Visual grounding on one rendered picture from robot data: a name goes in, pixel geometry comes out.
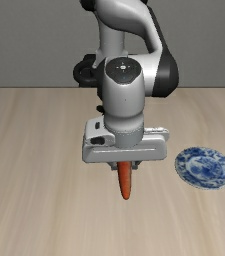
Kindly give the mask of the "orange carrot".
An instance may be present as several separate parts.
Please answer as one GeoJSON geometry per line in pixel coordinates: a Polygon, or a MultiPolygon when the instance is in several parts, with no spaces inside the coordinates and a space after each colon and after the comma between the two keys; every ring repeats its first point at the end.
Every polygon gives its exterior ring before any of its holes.
{"type": "Polygon", "coordinates": [[[131,193],[131,163],[130,162],[118,162],[118,181],[120,186],[121,195],[125,200],[130,198],[131,193]]]}

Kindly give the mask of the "blue and white plate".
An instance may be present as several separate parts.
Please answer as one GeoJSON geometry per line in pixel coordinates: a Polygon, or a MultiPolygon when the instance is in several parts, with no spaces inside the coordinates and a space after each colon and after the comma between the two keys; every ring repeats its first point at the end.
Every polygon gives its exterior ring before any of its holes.
{"type": "Polygon", "coordinates": [[[187,184],[205,190],[225,187],[225,156],[206,147],[190,147],[175,158],[175,170],[187,184]]]}

